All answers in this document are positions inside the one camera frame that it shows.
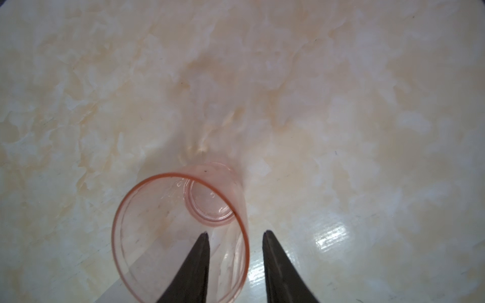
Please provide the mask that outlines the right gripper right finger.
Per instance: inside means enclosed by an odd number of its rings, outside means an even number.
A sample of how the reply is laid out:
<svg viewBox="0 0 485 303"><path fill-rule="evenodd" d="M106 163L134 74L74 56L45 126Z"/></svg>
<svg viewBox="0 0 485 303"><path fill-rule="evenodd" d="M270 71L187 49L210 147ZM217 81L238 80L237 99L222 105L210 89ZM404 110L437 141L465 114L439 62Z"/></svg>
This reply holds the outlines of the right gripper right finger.
<svg viewBox="0 0 485 303"><path fill-rule="evenodd" d="M267 302L318 303L272 231L265 231L262 250Z"/></svg>

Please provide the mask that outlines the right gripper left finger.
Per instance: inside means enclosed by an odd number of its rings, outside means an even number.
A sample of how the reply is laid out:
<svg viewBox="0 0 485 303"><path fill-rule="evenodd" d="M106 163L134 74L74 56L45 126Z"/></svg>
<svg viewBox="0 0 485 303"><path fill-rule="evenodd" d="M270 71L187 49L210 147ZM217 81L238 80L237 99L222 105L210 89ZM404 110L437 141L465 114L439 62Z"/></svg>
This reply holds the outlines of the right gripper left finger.
<svg viewBox="0 0 485 303"><path fill-rule="evenodd" d="M206 302L209 267L210 243L207 232L204 232L157 302Z"/></svg>

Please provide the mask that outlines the orange-pink cup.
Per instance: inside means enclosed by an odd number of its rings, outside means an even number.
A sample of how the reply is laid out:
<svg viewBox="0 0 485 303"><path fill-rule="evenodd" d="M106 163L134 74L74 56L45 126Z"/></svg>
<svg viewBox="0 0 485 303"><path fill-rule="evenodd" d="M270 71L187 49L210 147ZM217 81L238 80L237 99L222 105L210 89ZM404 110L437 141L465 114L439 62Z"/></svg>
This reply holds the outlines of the orange-pink cup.
<svg viewBox="0 0 485 303"><path fill-rule="evenodd" d="M248 273L242 180L217 161L154 175L122 200L112 226L117 271L139 302L155 302L202 233L208 234L208 302L233 302Z"/></svg>

